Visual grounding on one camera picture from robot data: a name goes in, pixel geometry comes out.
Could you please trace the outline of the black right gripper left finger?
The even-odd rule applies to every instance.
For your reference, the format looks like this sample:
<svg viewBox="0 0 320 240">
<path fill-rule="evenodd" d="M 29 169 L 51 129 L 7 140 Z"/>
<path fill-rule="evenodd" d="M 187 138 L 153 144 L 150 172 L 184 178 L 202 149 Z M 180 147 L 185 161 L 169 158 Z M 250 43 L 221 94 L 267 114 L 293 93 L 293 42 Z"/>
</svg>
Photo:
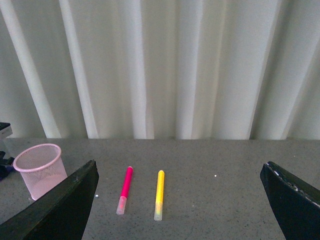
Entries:
<svg viewBox="0 0 320 240">
<path fill-rule="evenodd" d="M 83 237 L 99 174 L 95 160 L 0 225 L 2 240 L 80 240 Z"/>
</svg>

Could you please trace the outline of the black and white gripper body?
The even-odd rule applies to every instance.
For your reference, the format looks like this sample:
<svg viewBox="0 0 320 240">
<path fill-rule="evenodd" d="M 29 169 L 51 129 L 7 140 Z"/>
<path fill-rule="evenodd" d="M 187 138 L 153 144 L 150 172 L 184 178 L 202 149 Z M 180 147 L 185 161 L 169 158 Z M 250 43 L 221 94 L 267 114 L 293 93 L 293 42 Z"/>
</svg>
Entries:
<svg viewBox="0 0 320 240">
<path fill-rule="evenodd" d="M 4 140 L 5 138 L 9 137 L 13 134 L 12 127 L 10 123 L 1 122 L 0 123 L 0 141 Z M 11 166 L 14 161 L 14 157 L 7 156 L 6 152 L 3 150 L 3 147 L 0 147 L 0 164 L 3 166 Z"/>
</svg>

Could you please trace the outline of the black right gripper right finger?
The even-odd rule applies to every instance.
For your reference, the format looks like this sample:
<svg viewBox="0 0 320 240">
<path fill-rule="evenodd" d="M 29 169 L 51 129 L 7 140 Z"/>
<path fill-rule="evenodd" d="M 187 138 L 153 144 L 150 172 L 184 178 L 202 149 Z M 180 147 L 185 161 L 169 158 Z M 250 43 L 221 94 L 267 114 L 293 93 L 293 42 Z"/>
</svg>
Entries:
<svg viewBox="0 0 320 240">
<path fill-rule="evenodd" d="M 320 238 L 320 190 L 269 161 L 260 172 L 270 207 L 287 240 Z"/>
</svg>

